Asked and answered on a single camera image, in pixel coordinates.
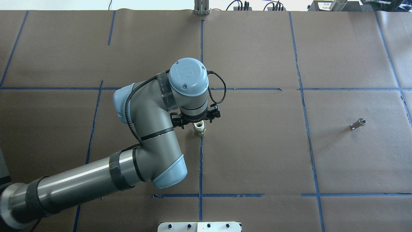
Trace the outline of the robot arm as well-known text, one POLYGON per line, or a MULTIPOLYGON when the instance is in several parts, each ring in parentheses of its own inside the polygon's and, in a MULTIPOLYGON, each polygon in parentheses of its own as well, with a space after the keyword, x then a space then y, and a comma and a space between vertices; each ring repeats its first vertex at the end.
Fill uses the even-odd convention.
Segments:
POLYGON ((40 218, 141 183, 163 189, 182 181, 187 167, 174 128, 206 118, 208 86, 205 65, 182 58, 165 72, 115 91, 115 110, 138 145, 30 184, 9 185, 1 194, 1 231, 28 228, 40 218))

